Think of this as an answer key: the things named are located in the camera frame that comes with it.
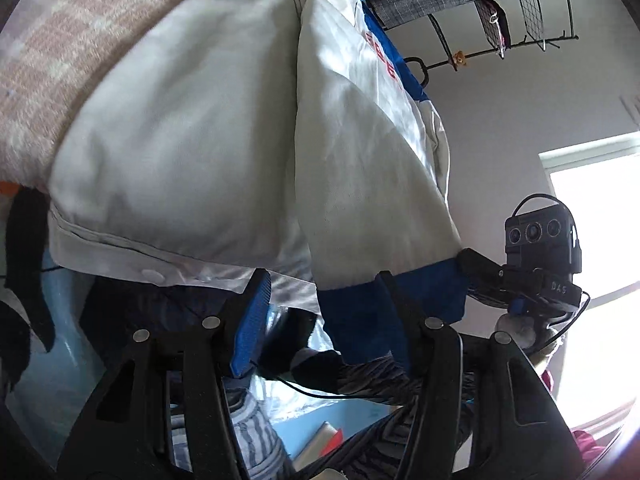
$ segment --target red lettering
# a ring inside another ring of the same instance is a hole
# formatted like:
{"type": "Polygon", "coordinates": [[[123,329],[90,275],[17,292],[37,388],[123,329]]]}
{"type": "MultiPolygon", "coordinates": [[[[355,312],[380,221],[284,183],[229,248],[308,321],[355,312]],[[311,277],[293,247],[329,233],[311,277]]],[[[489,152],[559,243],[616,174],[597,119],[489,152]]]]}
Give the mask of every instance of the red lettering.
{"type": "Polygon", "coordinates": [[[378,54],[378,57],[379,57],[382,61],[384,61],[384,60],[385,60],[385,57],[382,55],[382,51],[380,50],[380,46],[379,46],[379,44],[377,44],[377,43],[376,43],[375,45],[376,45],[376,46],[375,46],[376,54],[378,54]]]}
{"type": "Polygon", "coordinates": [[[394,70],[394,66],[388,61],[386,62],[386,71],[389,72],[389,75],[392,79],[396,78],[396,71],[394,70]]]}

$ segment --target pink cloth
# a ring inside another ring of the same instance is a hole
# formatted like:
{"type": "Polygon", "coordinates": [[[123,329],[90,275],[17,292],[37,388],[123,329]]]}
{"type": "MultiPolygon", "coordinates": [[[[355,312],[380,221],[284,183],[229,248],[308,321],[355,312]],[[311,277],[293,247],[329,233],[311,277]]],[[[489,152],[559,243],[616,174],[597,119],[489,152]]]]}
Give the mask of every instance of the pink cloth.
{"type": "Polygon", "coordinates": [[[591,434],[586,431],[575,430],[573,433],[575,443],[578,445],[578,449],[580,449],[580,453],[582,454],[584,465],[587,466],[600,456],[600,453],[604,450],[604,446],[599,446],[591,434]]]}
{"type": "MultiPolygon", "coordinates": [[[[546,388],[552,392],[554,390],[554,378],[549,370],[545,370],[540,376],[542,382],[545,383],[546,388]]],[[[580,454],[584,465],[588,466],[591,462],[599,457],[600,453],[604,450],[604,446],[599,446],[590,433],[582,430],[575,430],[572,432],[574,435],[575,443],[578,445],[580,454]]]]}

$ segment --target shirt button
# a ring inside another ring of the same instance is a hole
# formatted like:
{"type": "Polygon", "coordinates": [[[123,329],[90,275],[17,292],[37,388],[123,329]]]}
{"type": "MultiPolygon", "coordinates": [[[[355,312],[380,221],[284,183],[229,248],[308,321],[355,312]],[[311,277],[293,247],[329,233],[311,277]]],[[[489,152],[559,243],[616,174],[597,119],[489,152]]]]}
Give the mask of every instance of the shirt button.
{"type": "Polygon", "coordinates": [[[144,269],[142,271],[142,277],[156,285],[162,285],[164,283],[164,275],[160,274],[157,270],[144,269]]]}
{"type": "Polygon", "coordinates": [[[211,280],[213,280],[213,276],[207,270],[204,270],[198,276],[198,281],[201,283],[211,283],[211,280]]]}

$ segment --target black plastic bracket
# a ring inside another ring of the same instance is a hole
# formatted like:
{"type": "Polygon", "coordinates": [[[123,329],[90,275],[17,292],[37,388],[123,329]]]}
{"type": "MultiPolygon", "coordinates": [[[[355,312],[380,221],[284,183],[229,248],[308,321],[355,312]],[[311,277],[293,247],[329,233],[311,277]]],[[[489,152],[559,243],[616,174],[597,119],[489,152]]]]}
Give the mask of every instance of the black plastic bracket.
{"type": "Polygon", "coordinates": [[[574,480],[580,451],[551,394],[505,332],[462,335],[465,370],[476,377],[469,467],[454,480],[574,480]]]}
{"type": "Polygon", "coordinates": [[[376,282],[406,338],[408,372],[423,377],[396,480],[446,480],[457,451],[462,387],[460,336],[441,320],[427,318],[418,304],[400,291],[390,272],[380,272],[376,282]]]}
{"type": "Polygon", "coordinates": [[[248,330],[250,339],[260,317],[264,322],[270,290],[268,273],[257,269],[245,292],[227,300],[219,317],[185,332],[132,343],[76,420],[58,461],[60,478],[249,480],[222,375],[229,375],[238,355],[246,354],[239,335],[248,330]],[[193,473],[174,465],[168,374],[176,371],[182,373],[193,473]]]}

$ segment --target striped fabric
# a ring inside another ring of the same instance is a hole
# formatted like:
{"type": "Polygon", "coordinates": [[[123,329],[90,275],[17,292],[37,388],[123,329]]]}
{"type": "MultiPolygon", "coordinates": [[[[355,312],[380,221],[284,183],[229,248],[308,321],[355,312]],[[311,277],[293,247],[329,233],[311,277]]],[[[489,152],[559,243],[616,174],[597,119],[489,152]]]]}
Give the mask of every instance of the striped fabric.
{"type": "MultiPolygon", "coordinates": [[[[332,368],[325,358],[330,352],[320,352],[307,360],[316,360],[323,374],[332,368]]],[[[282,441],[271,427],[260,405],[248,392],[227,392],[229,410],[242,458],[252,480],[309,480],[325,469],[343,473],[348,480],[392,480],[404,454],[420,393],[421,380],[410,380],[391,356],[361,365],[341,365],[337,369],[340,394],[373,397],[382,404],[404,404],[391,415],[352,436],[329,455],[304,469],[293,472],[282,441]]],[[[334,384],[335,378],[326,377],[334,384]]],[[[458,446],[471,434],[473,419],[473,375],[463,375],[463,395],[458,428],[458,446]]],[[[184,419],[172,417],[172,438],[176,464],[191,470],[184,419]]]]}
{"type": "MultiPolygon", "coordinates": [[[[361,365],[343,366],[338,373],[341,394],[373,396],[383,404],[404,404],[365,428],[334,452],[297,472],[290,480],[308,480],[326,468],[348,480],[392,480],[396,476],[415,418],[421,380],[410,380],[391,356],[361,365]]],[[[471,434],[474,394],[472,373],[463,375],[458,447],[471,434]]]]}
{"type": "MultiPolygon", "coordinates": [[[[226,395],[238,447],[251,479],[288,478],[293,473],[291,460],[255,397],[246,390],[227,391],[226,395]]],[[[192,471],[184,416],[172,415],[171,423],[175,465],[192,471]]]]}

